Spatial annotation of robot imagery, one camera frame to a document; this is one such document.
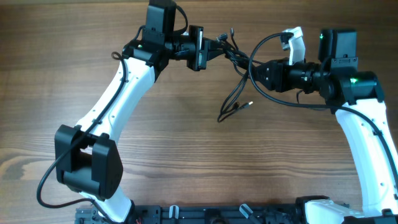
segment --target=wooden surface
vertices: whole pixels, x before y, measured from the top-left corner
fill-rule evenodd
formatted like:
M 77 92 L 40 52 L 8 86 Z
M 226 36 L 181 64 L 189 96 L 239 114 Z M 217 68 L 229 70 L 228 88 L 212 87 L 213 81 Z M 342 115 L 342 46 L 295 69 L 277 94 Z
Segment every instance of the wooden surface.
M 322 27 L 358 30 L 359 69 L 377 73 L 398 141 L 398 14 L 396 1 L 179 1 L 190 24 L 215 38 L 234 27 L 243 51 L 265 36 L 302 26 L 307 60 L 316 61 Z M 54 160 L 53 137 L 73 126 L 113 78 L 111 59 L 145 24 L 146 2 L 0 7 L 0 222 L 72 223 L 77 206 L 59 210 L 36 202 L 39 179 Z M 183 26 L 177 17 L 176 28 Z M 257 59 L 287 55 L 278 40 Z M 218 124 L 225 97 L 238 83 L 220 57 L 195 73 L 170 62 L 126 125 L 119 153 L 121 187 L 136 204 L 239 205 L 293 202 L 328 195 L 361 208 L 361 191 L 347 140 L 327 111 L 287 108 L 248 84 L 247 110 Z M 272 95 L 295 100 L 295 91 Z M 322 102 L 315 93 L 302 102 Z M 50 203 L 79 198 L 57 183 Z

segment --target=wooden table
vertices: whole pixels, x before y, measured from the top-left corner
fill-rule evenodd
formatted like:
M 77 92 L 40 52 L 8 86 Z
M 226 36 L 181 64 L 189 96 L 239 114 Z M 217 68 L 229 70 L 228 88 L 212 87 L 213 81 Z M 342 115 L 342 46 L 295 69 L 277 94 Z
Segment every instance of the wooden table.
M 265 36 L 302 26 L 307 60 L 317 61 L 323 27 L 358 30 L 360 70 L 378 75 L 386 93 L 389 127 L 398 141 L 398 14 L 396 1 L 179 1 L 190 24 L 215 38 L 234 27 L 250 54 Z M 140 25 L 147 2 L 0 7 L 0 222 L 71 223 L 77 206 L 50 210 L 35 198 L 54 160 L 53 138 L 90 110 L 113 78 L 120 51 Z M 176 29 L 183 27 L 182 16 Z M 287 56 L 278 40 L 258 60 Z M 170 62 L 124 128 L 119 153 L 121 187 L 138 205 L 239 205 L 293 202 L 327 195 L 361 208 L 350 149 L 329 111 L 277 105 L 248 84 L 246 110 L 218 124 L 225 97 L 239 81 L 223 57 L 193 72 Z M 272 93 L 295 101 L 295 91 Z M 318 94 L 302 102 L 322 102 Z M 50 203 L 80 198 L 55 180 L 44 187 Z

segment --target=wood plank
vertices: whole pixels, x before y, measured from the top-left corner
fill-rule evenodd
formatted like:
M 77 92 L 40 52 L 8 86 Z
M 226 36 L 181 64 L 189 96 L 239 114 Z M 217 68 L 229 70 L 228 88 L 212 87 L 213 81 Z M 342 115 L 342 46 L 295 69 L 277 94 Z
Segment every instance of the wood plank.
M 387 117 L 398 140 L 398 15 L 396 1 L 178 2 L 190 24 L 215 38 L 234 27 L 250 54 L 265 36 L 302 26 L 307 60 L 317 61 L 323 27 L 358 30 L 360 70 L 377 73 Z M 147 1 L 0 7 L 0 223 L 71 223 L 76 207 L 42 208 L 39 180 L 53 162 L 53 136 L 73 126 L 98 100 L 115 74 L 110 58 L 145 23 Z M 176 27 L 183 26 L 182 16 Z M 285 57 L 278 40 L 258 53 Z M 323 194 L 361 208 L 358 176 L 345 135 L 327 111 L 286 108 L 247 85 L 247 110 L 218 124 L 225 97 L 238 83 L 223 57 L 193 72 L 170 62 L 139 102 L 119 142 L 122 188 L 138 205 L 239 205 L 293 202 Z M 295 101 L 295 91 L 273 96 Z M 317 94 L 302 102 L 322 102 Z M 79 195 L 52 174 L 44 199 Z

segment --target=brown background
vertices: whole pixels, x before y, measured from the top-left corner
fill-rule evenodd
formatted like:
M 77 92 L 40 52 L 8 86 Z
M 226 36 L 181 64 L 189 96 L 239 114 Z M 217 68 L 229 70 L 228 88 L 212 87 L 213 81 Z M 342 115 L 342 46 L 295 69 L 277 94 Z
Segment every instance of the brown background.
M 322 27 L 358 30 L 359 69 L 377 73 L 398 141 L 397 1 L 179 1 L 190 24 L 215 38 L 234 27 L 243 51 L 265 36 L 302 26 L 307 60 L 317 61 Z M 54 160 L 53 136 L 89 111 L 113 78 L 110 57 L 145 24 L 147 2 L 0 7 L 0 222 L 71 223 L 75 206 L 36 202 L 39 179 Z M 176 28 L 183 26 L 177 17 Z M 257 59 L 287 56 L 278 40 Z M 218 124 L 221 103 L 239 81 L 220 57 L 193 72 L 170 62 L 139 102 L 119 142 L 121 187 L 136 204 L 239 205 L 293 202 L 323 194 L 361 208 L 347 140 L 328 111 L 294 109 L 261 97 L 251 84 L 240 102 L 254 104 Z M 275 94 L 295 100 L 295 91 Z M 322 102 L 303 95 L 302 102 Z M 52 174 L 50 203 L 79 198 Z

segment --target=robotic arm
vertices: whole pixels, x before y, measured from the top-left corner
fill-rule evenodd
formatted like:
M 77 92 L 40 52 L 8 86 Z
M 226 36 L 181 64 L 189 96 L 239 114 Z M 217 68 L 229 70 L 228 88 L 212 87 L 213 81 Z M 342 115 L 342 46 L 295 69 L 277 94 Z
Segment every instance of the robotic arm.
M 181 30 L 174 30 L 176 10 L 186 20 Z M 355 31 L 323 30 L 321 64 L 316 64 L 305 61 L 301 28 L 285 30 L 278 36 L 282 48 L 290 50 L 290 57 L 255 67 L 250 63 L 255 52 L 249 58 L 238 51 L 236 44 L 227 51 L 225 35 L 210 40 L 203 37 L 203 27 L 190 26 L 186 32 L 187 29 L 185 13 L 173 1 L 150 0 L 142 39 L 136 37 L 124 46 L 119 69 L 103 96 L 74 128 L 62 125 L 58 129 L 55 135 L 57 180 L 95 205 L 78 210 L 77 223 L 83 220 L 83 223 L 175 224 L 182 214 L 187 218 L 184 222 L 189 224 L 395 220 L 398 155 L 388 129 L 384 95 L 377 76 L 373 72 L 358 72 Z M 318 105 L 319 108 L 324 106 L 336 114 L 353 153 L 363 193 L 363 212 L 336 205 L 324 196 L 302 197 L 294 205 L 283 206 L 250 208 L 244 204 L 239 208 L 179 209 L 175 205 L 170 208 L 135 206 L 123 194 L 119 186 L 123 165 L 117 143 L 140 98 L 155 83 L 170 59 L 186 60 L 188 68 L 200 71 L 206 69 L 207 61 L 223 54 L 235 66 L 250 70 L 243 77 L 250 77 L 255 86 L 261 83 L 268 90 L 278 92 L 294 88 L 306 94 L 318 91 L 324 97 L 326 106 Z M 93 148 L 92 155 L 81 150 L 87 147 Z M 38 201 L 44 204 L 39 196 Z

